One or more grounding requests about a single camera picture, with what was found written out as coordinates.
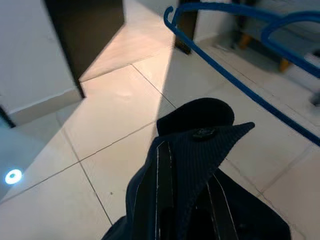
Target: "glowing blue light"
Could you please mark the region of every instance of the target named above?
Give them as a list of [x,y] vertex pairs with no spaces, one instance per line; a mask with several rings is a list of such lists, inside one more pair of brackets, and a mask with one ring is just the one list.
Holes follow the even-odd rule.
[[22,178],[22,172],[18,169],[11,170],[5,176],[5,182],[9,185],[16,184]]

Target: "tile floor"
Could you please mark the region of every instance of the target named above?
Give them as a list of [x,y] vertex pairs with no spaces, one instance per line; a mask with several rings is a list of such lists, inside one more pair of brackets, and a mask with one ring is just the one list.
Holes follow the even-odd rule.
[[[273,62],[249,49],[205,50],[319,135],[320,116],[308,102],[310,89],[276,73]],[[15,129],[0,127],[0,174],[14,167],[23,171],[13,186],[0,182],[1,239],[99,240],[125,214],[126,187],[157,135],[155,121],[201,97],[227,102],[236,123],[256,124],[220,168],[275,209],[289,223],[292,239],[319,239],[320,149],[196,54],[163,48],[98,75],[82,84],[87,95],[82,102]]]

